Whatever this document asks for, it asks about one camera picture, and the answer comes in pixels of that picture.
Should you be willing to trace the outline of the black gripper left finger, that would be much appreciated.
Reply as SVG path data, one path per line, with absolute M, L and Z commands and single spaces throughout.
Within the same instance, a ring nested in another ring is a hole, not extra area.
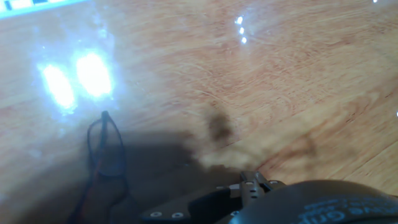
M 241 182 L 254 176 L 243 171 L 237 184 L 205 188 L 163 203 L 141 214 L 146 224 L 228 223 L 243 208 Z

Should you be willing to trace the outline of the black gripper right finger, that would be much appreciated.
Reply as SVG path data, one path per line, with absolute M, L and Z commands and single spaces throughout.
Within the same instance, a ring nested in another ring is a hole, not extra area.
M 281 187 L 285 187 L 285 184 L 279 180 L 267 180 L 260 172 L 253 172 L 254 176 L 254 188 L 255 191 L 269 192 L 276 190 Z

